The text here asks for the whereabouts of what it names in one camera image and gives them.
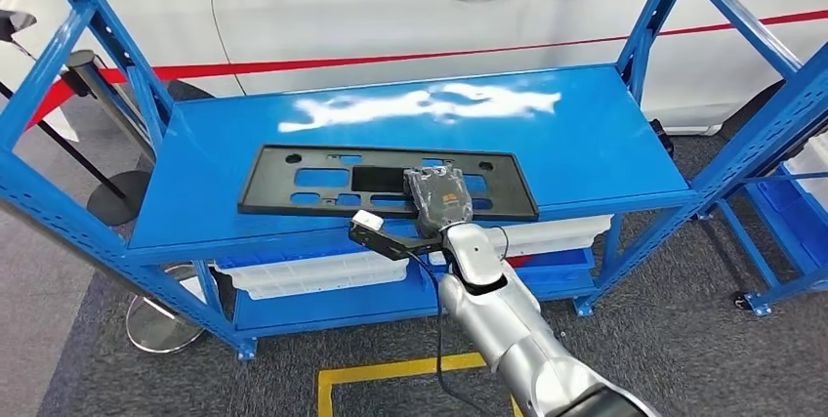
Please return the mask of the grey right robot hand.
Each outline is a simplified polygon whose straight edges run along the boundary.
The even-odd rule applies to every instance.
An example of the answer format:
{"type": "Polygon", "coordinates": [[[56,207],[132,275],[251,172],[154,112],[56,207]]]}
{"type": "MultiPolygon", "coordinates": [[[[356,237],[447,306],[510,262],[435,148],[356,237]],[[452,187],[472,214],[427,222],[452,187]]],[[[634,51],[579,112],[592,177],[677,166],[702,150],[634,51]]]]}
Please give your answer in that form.
{"type": "Polygon", "coordinates": [[[404,186],[417,210],[417,230],[425,238],[473,220],[473,203],[460,169],[451,164],[403,171],[404,186]]]}

